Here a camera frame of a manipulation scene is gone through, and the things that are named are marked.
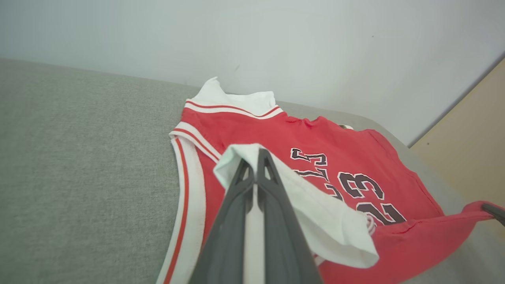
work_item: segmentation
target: beige board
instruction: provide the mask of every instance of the beige board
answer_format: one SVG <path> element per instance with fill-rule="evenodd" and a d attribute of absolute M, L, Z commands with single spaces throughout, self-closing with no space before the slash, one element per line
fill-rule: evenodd
<path fill-rule="evenodd" d="M 411 149 L 468 202 L 505 207 L 505 59 Z"/>

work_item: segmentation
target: jersey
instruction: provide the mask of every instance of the jersey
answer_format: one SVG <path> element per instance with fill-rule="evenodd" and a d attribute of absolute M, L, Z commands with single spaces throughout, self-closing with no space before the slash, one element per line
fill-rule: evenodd
<path fill-rule="evenodd" d="M 290 117 L 275 104 L 272 92 L 226 94 L 210 79 L 186 101 L 171 137 L 180 197 L 158 283 L 188 281 L 224 198 L 213 168 L 231 144 L 263 145 L 328 198 L 375 219 L 378 262 L 358 269 L 317 261 L 326 284 L 409 279 L 454 252 L 477 221 L 492 218 L 480 209 L 483 202 L 445 216 L 380 133 L 344 129 L 324 117 Z"/>

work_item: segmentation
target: folded white cloth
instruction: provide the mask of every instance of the folded white cloth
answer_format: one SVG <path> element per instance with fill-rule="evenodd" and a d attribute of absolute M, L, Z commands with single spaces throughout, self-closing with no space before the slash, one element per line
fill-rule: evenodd
<path fill-rule="evenodd" d="M 265 149 L 260 144 L 234 144 L 226 149 L 214 168 L 225 190 L 230 187 L 241 159 L 257 174 L 261 148 Z M 310 249 L 319 257 L 339 264 L 356 268 L 374 265 L 379 256 L 366 215 L 318 190 L 273 154 L 272 158 Z"/>

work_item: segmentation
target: white wall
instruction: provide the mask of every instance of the white wall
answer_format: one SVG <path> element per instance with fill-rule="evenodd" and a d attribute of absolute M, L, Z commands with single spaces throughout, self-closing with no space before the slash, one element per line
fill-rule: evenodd
<path fill-rule="evenodd" d="M 376 120 L 409 144 L 505 50 L 503 0 L 2 0 L 0 57 Z"/>

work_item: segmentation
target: gray fabric surface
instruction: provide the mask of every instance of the gray fabric surface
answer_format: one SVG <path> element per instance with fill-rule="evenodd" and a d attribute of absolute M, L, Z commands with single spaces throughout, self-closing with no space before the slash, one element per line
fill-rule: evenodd
<path fill-rule="evenodd" d="M 0 59 L 0 283 L 155 282 L 178 202 L 168 133 L 199 88 Z M 376 129 L 446 213 L 463 200 L 363 117 L 279 102 Z M 483 226 L 410 283 L 499 283 L 503 247 Z"/>

